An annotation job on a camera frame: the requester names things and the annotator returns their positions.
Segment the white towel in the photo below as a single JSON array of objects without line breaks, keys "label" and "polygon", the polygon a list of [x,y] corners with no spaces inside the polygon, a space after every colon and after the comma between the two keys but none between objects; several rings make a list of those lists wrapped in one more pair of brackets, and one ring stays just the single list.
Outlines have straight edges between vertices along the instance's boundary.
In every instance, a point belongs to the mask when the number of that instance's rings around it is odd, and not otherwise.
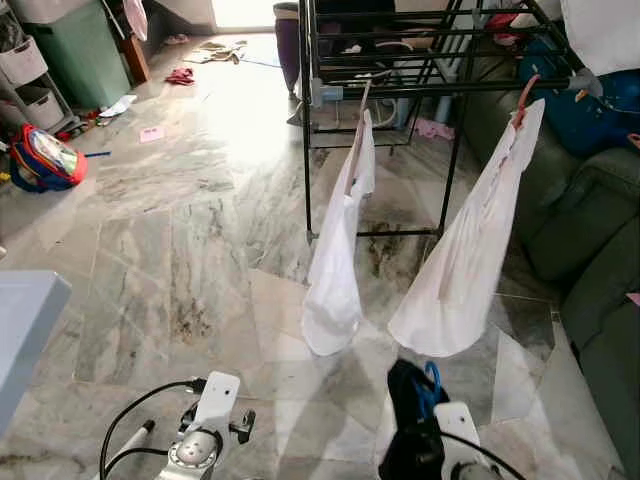
[{"label": "white towel", "polygon": [[571,48],[596,75],[640,68],[640,0],[562,0]]},{"label": "white towel", "polygon": [[[322,223],[303,304],[302,333],[318,355],[346,347],[362,320],[360,295],[353,266],[360,200],[375,187],[375,146],[369,110],[363,114],[362,146],[354,148],[342,166]],[[355,184],[345,195],[352,162],[357,161]]]},{"label": "white towel", "polygon": [[476,342],[509,242],[520,175],[538,139],[544,100],[528,109],[518,132],[511,122],[465,200],[389,322],[405,347],[434,357]]}]

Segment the black cable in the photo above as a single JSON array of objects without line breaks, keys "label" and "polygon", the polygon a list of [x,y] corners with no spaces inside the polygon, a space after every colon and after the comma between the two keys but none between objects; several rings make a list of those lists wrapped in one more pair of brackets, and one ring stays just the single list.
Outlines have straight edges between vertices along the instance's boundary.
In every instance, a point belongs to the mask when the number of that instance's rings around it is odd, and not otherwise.
[{"label": "black cable", "polygon": [[155,395],[155,394],[157,394],[157,393],[159,393],[159,392],[161,392],[163,390],[168,390],[169,388],[173,388],[173,387],[191,387],[191,388],[194,389],[194,391],[200,390],[199,393],[202,393],[202,382],[203,382],[202,379],[197,379],[197,380],[193,380],[193,381],[192,380],[183,380],[181,382],[167,383],[166,385],[162,385],[161,387],[154,388],[150,392],[145,393],[143,396],[141,396],[140,398],[138,398],[134,402],[130,403],[124,410],[122,410],[118,414],[118,416],[113,420],[113,422],[111,422],[111,425],[109,425],[109,429],[107,430],[107,433],[104,436],[104,440],[102,442],[102,449],[100,450],[100,463],[99,463],[99,467],[98,467],[98,473],[100,474],[100,480],[106,480],[106,478],[107,478],[105,465],[107,463],[107,449],[109,448],[109,440],[111,440],[111,435],[113,434],[113,431],[115,430],[116,426],[118,425],[118,422],[120,422],[120,420],[122,420],[122,418],[127,413],[129,413],[135,407],[137,407],[142,402],[147,400],[149,397],[152,397],[153,395]]},{"label": "black cable", "polygon": [[447,438],[450,438],[452,440],[455,440],[456,442],[464,443],[468,447],[471,447],[471,448],[479,451],[484,456],[489,457],[491,460],[496,462],[498,465],[500,465],[502,468],[504,468],[507,472],[509,472],[511,475],[513,475],[518,480],[527,480],[520,473],[518,473],[518,471],[515,468],[513,468],[507,462],[502,460],[500,457],[498,457],[494,453],[491,453],[489,450],[487,450],[485,448],[482,448],[480,445],[476,445],[475,443],[470,442],[469,440],[467,440],[465,438],[462,438],[462,437],[459,437],[457,435],[454,435],[453,433],[440,432],[440,435],[443,436],[443,437],[447,437]]},{"label": "black cable", "polygon": [[125,450],[124,452],[120,452],[118,455],[111,459],[109,465],[107,465],[107,468],[105,468],[104,470],[105,476],[111,473],[111,470],[116,466],[116,463],[118,463],[123,458],[131,455],[132,453],[150,453],[153,455],[162,455],[166,457],[169,452],[167,450],[159,450],[157,448],[131,448],[129,450]]}]

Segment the marble floor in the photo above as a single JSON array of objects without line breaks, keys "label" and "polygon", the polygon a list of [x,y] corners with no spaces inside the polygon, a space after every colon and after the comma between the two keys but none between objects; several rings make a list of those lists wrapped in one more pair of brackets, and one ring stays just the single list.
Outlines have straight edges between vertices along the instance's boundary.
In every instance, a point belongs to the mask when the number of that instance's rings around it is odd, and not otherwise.
[{"label": "marble floor", "polygon": [[[112,152],[90,160],[81,185],[43,195],[0,189],[9,250],[0,268],[53,269],[73,285],[0,441],[0,480],[92,478],[106,426],[127,402],[213,369],[241,378],[236,415],[257,412],[252,440],[214,478],[376,478],[394,429],[386,372],[398,356],[424,361],[399,348],[386,324],[433,241],[359,239],[366,321],[344,352],[314,356],[299,329],[312,249],[300,131],[285,124],[294,105],[280,70],[262,65],[190,65],[195,86],[163,83],[195,45],[166,47],[131,109],[74,141]],[[156,125],[166,138],[141,145],[139,131]],[[378,149],[363,228],[433,225],[449,147],[416,139],[392,156]],[[315,151],[316,229],[345,153]],[[452,213],[478,175],[468,149],[461,155]],[[527,478],[613,478],[620,461],[555,301],[513,242],[486,333],[438,361],[444,385],[468,403],[482,443]],[[151,400],[113,444],[154,418],[151,444],[166,448],[192,401],[180,392]],[[128,459],[110,478],[154,478],[163,462]]]}]

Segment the green cabinet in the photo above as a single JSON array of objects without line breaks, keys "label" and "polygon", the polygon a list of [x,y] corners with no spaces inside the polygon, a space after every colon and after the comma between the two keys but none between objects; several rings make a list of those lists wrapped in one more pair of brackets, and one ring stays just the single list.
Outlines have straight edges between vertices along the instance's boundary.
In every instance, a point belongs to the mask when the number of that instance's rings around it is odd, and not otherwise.
[{"label": "green cabinet", "polygon": [[25,24],[51,75],[73,105],[109,107],[130,89],[100,3],[74,10],[54,23]]}]

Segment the drying rack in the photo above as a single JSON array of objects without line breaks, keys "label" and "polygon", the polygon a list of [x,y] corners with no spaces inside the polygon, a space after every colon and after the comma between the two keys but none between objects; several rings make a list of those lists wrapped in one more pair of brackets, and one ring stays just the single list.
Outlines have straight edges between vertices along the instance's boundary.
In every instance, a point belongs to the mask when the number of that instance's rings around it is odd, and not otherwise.
[{"label": "drying rack", "polygon": [[[524,57],[528,55],[561,56],[577,74],[571,78],[547,78],[535,83],[536,89],[587,89],[594,81],[593,74],[571,50],[567,40],[558,28],[549,20],[535,0],[523,0],[521,8],[483,8],[483,0],[475,1],[474,8],[466,8],[469,0],[449,0],[446,9],[424,12],[369,12],[369,13],[318,13],[318,0],[300,0],[299,5],[299,35],[300,35],[300,67],[301,67],[301,106],[300,115],[303,129],[304,146],[304,180],[305,180],[305,208],[307,240],[311,242],[317,235],[312,229],[311,220],[311,178],[310,151],[317,148],[347,148],[351,145],[312,146],[312,134],[353,133],[355,129],[333,128],[312,131],[310,112],[312,104],[322,102],[322,90],[331,90],[334,100],[358,100],[363,97],[365,84],[355,84],[357,75],[362,76],[383,70],[401,70],[393,77],[393,81],[383,85],[373,84],[368,91],[370,99],[415,99],[412,110],[407,116],[405,127],[410,123],[406,140],[399,143],[381,143],[377,147],[409,145],[413,138],[416,119],[419,115],[422,99],[433,96],[460,95],[462,106],[455,123],[455,136],[451,148],[451,158],[445,184],[444,197],[440,211],[438,226],[417,230],[387,230],[358,232],[361,237],[391,236],[391,235],[437,235],[444,232],[451,188],[456,169],[456,160],[462,137],[462,125],[467,110],[468,93],[483,91],[521,90],[526,82],[518,79],[489,81],[484,79],[472,80],[474,58],[477,57]],[[498,28],[485,30],[484,23],[489,15],[497,13],[530,13],[538,25],[528,28]],[[456,22],[459,16],[470,16],[472,28],[460,28],[461,22]],[[361,31],[356,33],[320,33],[322,22],[353,22],[375,21],[382,25],[385,31]],[[407,24],[411,31],[402,30]],[[555,44],[555,48],[545,54],[519,51],[480,51],[478,42],[480,37],[496,33],[525,33],[546,34]],[[343,53],[324,55],[320,53],[321,41],[358,41],[371,42],[398,41],[404,38],[433,38],[429,49],[411,53]],[[462,59],[465,62],[462,78],[451,78],[444,69],[442,62]],[[413,62],[413,66],[397,66],[395,62]],[[379,130],[390,130],[388,127]]]}]

